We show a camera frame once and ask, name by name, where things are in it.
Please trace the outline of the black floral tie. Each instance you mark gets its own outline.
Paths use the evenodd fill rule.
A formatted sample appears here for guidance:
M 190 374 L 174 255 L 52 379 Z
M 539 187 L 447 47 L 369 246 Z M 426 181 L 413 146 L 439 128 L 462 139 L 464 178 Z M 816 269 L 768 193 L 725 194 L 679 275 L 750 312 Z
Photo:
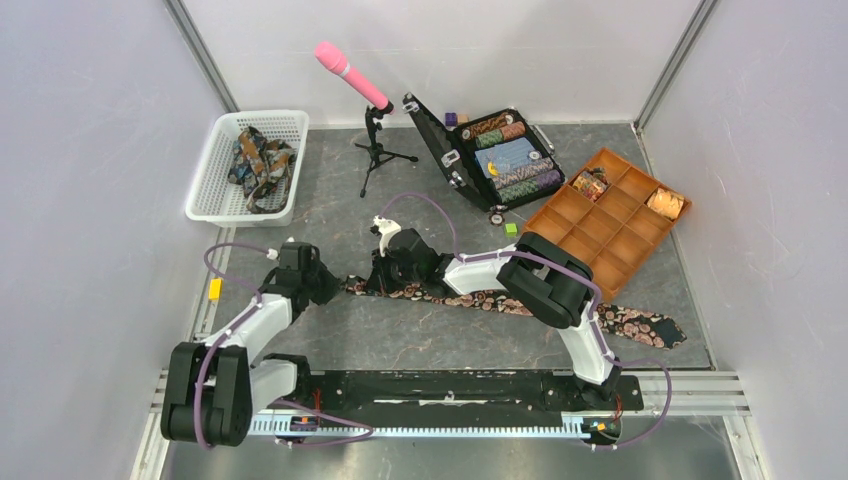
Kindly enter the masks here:
M 483 290 L 471 294 L 438 297 L 431 295 L 420 284 L 412 284 L 392 292 L 367 286 L 367 280 L 350 275 L 344 283 L 345 291 L 356 296 L 371 296 L 413 302 L 447 305 L 490 313 L 519 316 L 531 312 L 517 299 L 503 291 Z M 687 340 L 684 331 L 668 315 L 600 303 L 597 307 L 599 326 L 604 333 L 631 339 L 657 349 L 671 350 Z

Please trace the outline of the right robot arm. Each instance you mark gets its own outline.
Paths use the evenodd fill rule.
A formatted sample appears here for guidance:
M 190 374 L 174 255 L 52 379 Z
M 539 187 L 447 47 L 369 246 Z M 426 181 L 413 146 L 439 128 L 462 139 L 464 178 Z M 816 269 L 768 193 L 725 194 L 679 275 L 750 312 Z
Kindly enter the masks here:
M 485 294 L 503 294 L 556 330 L 585 405 L 602 408 L 616 399 L 622 364 L 601 331 L 597 308 L 602 294 L 592 271 L 541 235 L 525 233 L 516 243 L 490 252 L 448 254 L 430 247 L 416 230 L 402 229 L 382 236 L 371 260 L 370 275 L 349 279 L 349 291 L 478 304 Z

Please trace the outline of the orange compartment tray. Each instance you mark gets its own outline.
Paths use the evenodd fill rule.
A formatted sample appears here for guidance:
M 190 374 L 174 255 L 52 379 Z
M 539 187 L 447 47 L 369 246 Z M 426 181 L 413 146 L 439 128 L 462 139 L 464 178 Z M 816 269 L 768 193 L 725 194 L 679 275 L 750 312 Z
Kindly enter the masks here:
M 592 202 L 578 193 L 572 181 L 584 170 L 603 167 L 610 186 Z M 593 272 L 603 299 L 612 301 L 688 212 L 686 204 L 676 221 L 646 206 L 659 187 L 677 192 L 608 148 L 600 149 L 524 224 L 570 253 Z

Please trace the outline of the white plastic basket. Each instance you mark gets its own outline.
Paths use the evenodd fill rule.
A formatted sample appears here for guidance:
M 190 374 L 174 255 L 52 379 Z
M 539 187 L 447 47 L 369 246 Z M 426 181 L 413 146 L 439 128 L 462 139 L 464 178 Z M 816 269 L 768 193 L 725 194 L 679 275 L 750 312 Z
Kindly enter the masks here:
M 188 219 L 221 228 L 284 227 L 292 222 L 301 167 L 310 126 L 302 110 L 275 109 L 228 113 L 219 117 L 204 145 L 185 205 Z M 281 140 L 294 149 L 287 184 L 258 204 L 271 212 L 252 213 L 240 185 L 228 180 L 233 166 L 234 147 L 247 127 L 256 128 L 269 140 Z

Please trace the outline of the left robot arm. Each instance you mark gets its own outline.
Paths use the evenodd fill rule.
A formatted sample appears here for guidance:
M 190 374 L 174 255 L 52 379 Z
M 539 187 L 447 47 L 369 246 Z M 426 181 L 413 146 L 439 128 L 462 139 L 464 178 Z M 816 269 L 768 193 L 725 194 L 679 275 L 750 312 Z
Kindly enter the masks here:
M 160 419 L 165 439 L 238 446 L 260 410 L 278 399 L 295 408 L 312 399 L 304 356 L 261 352 L 309 306 L 332 300 L 341 281 L 312 244 L 288 242 L 266 253 L 277 265 L 248 306 L 205 340 L 172 350 Z

